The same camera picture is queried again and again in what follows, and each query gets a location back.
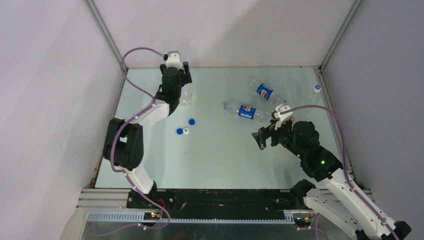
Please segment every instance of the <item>clear plastic bottle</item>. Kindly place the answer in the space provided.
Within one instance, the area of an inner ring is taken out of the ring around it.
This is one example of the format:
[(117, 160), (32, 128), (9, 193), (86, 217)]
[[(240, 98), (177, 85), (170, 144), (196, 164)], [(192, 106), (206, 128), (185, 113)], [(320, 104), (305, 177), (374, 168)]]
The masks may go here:
[(250, 77), (247, 80), (247, 87), (253, 92), (259, 94), (264, 99), (272, 103), (273, 107), (276, 107), (282, 103), (285, 103), (286, 100), (283, 99), (278, 93), (276, 93), (272, 88), (263, 84), (258, 79)]
[(237, 102), (229, 102), (224, 104), (224, 109), (232, 115), (238, 115), (243, 118), (252, 119), (260, 123), (268, 124), (271, 115), (260, 109), (246, 106)]
[(187, 83), (181, 88), (180, 106), (188, 106), (192, 103), (193, 88), (191, 83)]
[(321, 85), (317, 84), (306, 98), (307, 105), (317, 105), (321, 99)]
[[(304, 103), (301, 104), (300, 106), (317, 105), (320, 99), (321, 99), (321, 85), (315, 85), (312, 91), (309, 90), (309, 92), (306, 94), (303, 101)], [(304, 109), (295, 111), (293, 115), (296, 121), (309, 121), (311, 117), (311, 111), (313, 111), (312, 108), (304, 108)]]

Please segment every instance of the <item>bottle cap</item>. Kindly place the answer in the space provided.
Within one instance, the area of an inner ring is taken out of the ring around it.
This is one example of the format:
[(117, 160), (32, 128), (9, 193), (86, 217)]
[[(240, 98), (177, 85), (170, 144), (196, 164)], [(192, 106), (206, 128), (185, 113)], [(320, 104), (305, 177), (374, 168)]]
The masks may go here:
[(313, 92), (319, 94), (321, 92), (321, 85), (315, 85), (315, 87), (313, 87)]

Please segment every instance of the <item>purple cable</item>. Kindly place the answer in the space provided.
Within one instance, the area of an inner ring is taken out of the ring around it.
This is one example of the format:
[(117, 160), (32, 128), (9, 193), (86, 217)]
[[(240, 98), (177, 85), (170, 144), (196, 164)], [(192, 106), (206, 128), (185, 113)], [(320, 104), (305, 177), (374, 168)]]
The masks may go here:
[(122, 57), (122, 60), (120, 61), (120, 71), (122, 72), (122, 75), (123, 75), (123, 77), (125, 78), (125, 80), (127, 80), (128, 81), (128, 83), (129, 84), (131, 84), (134, 88), (136, 88), (136, 89), (138, 89), (138, 90), (140, 90), (140, 91), (142, 91), (143, 93), (145, 93), (145, 94), (147, 94), (149, 97), (151, 97), (151, 99), (153, 99), (153, 103), (155, 103), (155, 97), (152, 95), (152, 94), (150, 94), (150, 92), (148, 92), (148, 91), (146, 91), (146, 90), (144, 90), (143, 88), (141, 88), (141, 87), (139, 87), (139, 86), (137, 86), (137, 85), (135, 85), (128, 77), (127, 77), (127, 75), (125, 74), (125, 65), (124, 65), (124, 60), (125, 60), (125, 58), (130, 54), (130, 53), (132, 53), (132, 52), (134, 52), (134, 51), (137, 51), (137, 50), (147, 50), (147, 51), (150, 51), (150, 52), (153, 52), (153, 53), (155, 53), (155, 54), (157, 54), (157, 55), (159, 55), (159, 56), (161, 56), (161, 57), (163, 57), (164, 55), (162, 54), (162, 53), (160, 53), (160, 52), (158, 52), (158, 51), (156, 51), (156, 50), (154, 50), (154, 49), (152, 49), (152, 48), (150, 48), (150, 47), (144, 47), (144, 46), (142, 46), (142, 47), (136, 47), (136, 48), (133, 48), (133, 49), (131, 49), (131, 50), (129, 50), (129, 51), (127, 51), (124, 55), (123, 55), (123, 57)]
[[(137, 113), (135, 116), (133, 116), (133, 117), (131, 117), (130, 119), (128, 119), (126, 122), (124, 122), (124, 124), (118, 129), (118, 131), (116, 132), (116, 135), (115, 135), (115, 137), (114, 137), (114, 139), (113, 139), (113, 142), (112, 142), (112, 149), (111, 149), (111, 151), (110, 151), (110, 166), (111, 166), (111, 168), (112, 168), (112, 171), (114, 171), (115, 173), (124, 173), (124, 175), (125, 175), (125, 177), (126, 177), (126, 179), (128, 180), (128, 182), (129, 182), (129, 184), (132, 186), (132, 189), (134, 189), (138, 194), (140, 194), (140, 196), (142, 196), (146, 201), (148, 201), (149, 203), (151, 203), (151, 204), (153, 204), (154, 206), (156, 206), (156, 207), (158, 207), (160, 210), (162, 210), (166, 215), (167, 215), (167, 221), (166, 221), (166, 223), (164, 224), (164, 225), (162, 225), (162, 226), (159, 226), (159, 227), (153, 227), (153, 226), (146, 226), (146, 225), (142, 225), (141, 224), (141, 226), (143, 226), (143, 228), (146, 228), (146, 229), (161, 229), (161, 228), (164, 228), (164, 227), (166, 227), (169, 223), (170, 223), (170, 221), (171, 221), (171, 215), (170, 215), (170, 213), (164, 208), (164, 207), (162, 207), (161, 205), (159, 205), (159, 204), (157, 204), (156, 202), (154, 202), (154, 201), (152, 201), (151, 199), (149, 199), (135, 184), (134, 184), (134, 182), (131, 180), (131, 178), (128, 176), (128, 174), (126, 174), (126, 172), (125, 172), (125, 170), (118, 170), (118, 169), (116, 169), (115, 168), (115, 162), (114, 162), (114, 157), (115, 157), (115, 149), (116, 149), (116, 146), (117, 146), (117, 142), (118, 142), (118, 139), (119, 139), (119, 137), (120, 137), (120, 135), (121, 135), (121, 133), (122, 133), (122, 131), (123, 131), (123, 129), (130, 123), (130, 122), (132, 122), (133, 120), (135, 120), (136, 119), (136, 116), (137, 117), (139, 117), (139, 116), (141, 116), (141, 115), (143, 115), (144, 113), (146, 113), (147, 111), (149, 111), (150, 109), (152, 109), (152, 107), (153, 107), (153, 104), (155, 104), (155, 102), (156, 102), (156, 99), (155, 99), (155, 97), (152, 95), (152, 94), (150, 94), (148, 91), (146, 91), (146, 90), (144, 90), (143, 88), (141, 88), (141, 87), (139, 87), (139, 86), (137, 86), (137, 85), (135, 85), (128, 77), (127, 77), (127, 75), (125, 74), (125, 67), (124, 67), (124, 60), (125, 60), (125, 58), (130, 54), (130, 53), (132, 53), (132, 52), (134, 52), (134, 51), (137, 51), (137, 50), (148, 50), (148, 51), (151, 51), (151, 52), (153, 52), (153, 53), (155, 53), (155, 54), (157, 54), (157, 55), (159, 55), (159, 56), (163, 56), (163, 54), (162, 53), (160, 53), (160, 52), (158, 52), (158, 51), (156, 51), (156, 50), (154, 50), (154, 49), (152, 49), (152, 48), (149, 48), (149, 47), (136, 47), (136, 48), (133, 48), (133, 49), (131, 49), (131, 50), (129, 50), (129, 51), (127, 51), (125, 54), (124, 54), (124, 56), (122, 57), (122, 60), (121, 60), (121, 63), (120, 63), (120, 68), (121, 68), (121, 72), (122, 72), (122, 74), (123, 74), (123, 76), (124, 76), (124, 78), (125, 78), (125, 80), (126, 81), (128, 81), (129, 82), (129, 84), (131, 84), (133, 87), (135, 87), (136, 89), (138, 89), (138, 90), (140, 90), (140, 91), (142, 91), (143, 93), (145, 93), (145, 94), (147, 94), (149, 97), (151, 97), (151, 99), (152, 99), (152, 103), (150, 104), (150, 105), (148, 105), (147, 107), (145, 107), (143, 110), (141, 110), (139, 113)], [(129, 227), (133, 227), (133, 226), (138, 226), (139, 224), (138, 223), (132, 223), (132, 224), (128, 224), (128, 225), (125, 225), (125, 226), (123, 226), (123, 227), (120, 227), (120, 228), (118, 228), (118, 229), (115, 229), (115, 230), (113, 230), (113, 231), (111, 231), (111, 232), (108, 232), (108, 233), (104, 233), (104, 234), (95, 234), (95, 233), (92, 233), (91, 231), (89, 231), (91, 234), (93, 234), (93, 235), (95, 235), (95, 236), (98, 236), (98, 237), (102, 237), (102, 236), (107, 236), (107, 235), (110, 235), (110, 234), (113, 234), (113, 233), (116, 233), (116, 232), (118, 232), (118, 231), (120, 231), (120, 230), (123, 230), (123, 229), (126, 229), (126, 228), (129, 228)]]
[(316, 238), (316, 240), (320, 240), (319, 237), (318, 237), (318, 218), (320, 217), (320, 215), (321, 214), (317, 213), (316, 217), (315, 217), (315, 238)]
[[(336, 113), (334, 113), (333, 111), (331, 111), (330, 109), (328, 109), (327, 107), (324, 107), (324, 106), (305, 105), (305, 106), (298, 106), (298, 107), (292, 108), (292, 109), (287, 110), (287, 111), (283, 111), (282, 113), (280, 113), (280, 115), (284, 115), (286, 113), (291, 113), (291, 112), (294, 112), (294, 111), (297, 111), (297, 110), (300, 110), (300, 109), (306, 109), (306, 108), (323, 109), (323, 110), (329, 112), (334, 117), (334, 119), (337, 121), (338, 127), (340, 128), (341, 146), (342, 146), (342, 149), (343, 149), (342, 158), (343, 158), (344, 178), (346, 179), (346, 182), (349, 185), (350, 189), (361, 199), (361, 201), (377, 216), (377, 218), (382, 223), (385, 223), (386, 219), (383, 216), (381, 216), (381, 214), (365, 199), (365, 197), (363, 197), (357, 190), (353, 190), (354, 185), (349, 180), (349, 173), (348, 173), (348, 153), (347, 153), (346, 142), (345, 142), (345, 132), (343, 130), (342, 123), (341, 123), (340, 119), (337, 117)], [(399, 240), (398, 235), (396, 235), (395, 231), (392, 229), (392, 227), (390, 227), (390, 225), (388, 223), (384, 224), (384, 226), (394, 236), (395, 240)]]
[(318, 232), (320, 232), (320, 233), (322, 233), (322, 235), (324, 235), (324, 237), (327, 239), (327, 240), (330, 240), (330, 238), (329, 238), (329, 236), (323, 231), (323, 230), (321, 230), (320, 228), (317, 228), (317, 227), (311, 227), (311, 228), (309, 228), (309, 227), (299, 227), (298, 228), (299, 230), (313, 230), (313, 229), (315, 229), (315, 235), (317, 234), (317, 230), (318, 230)]

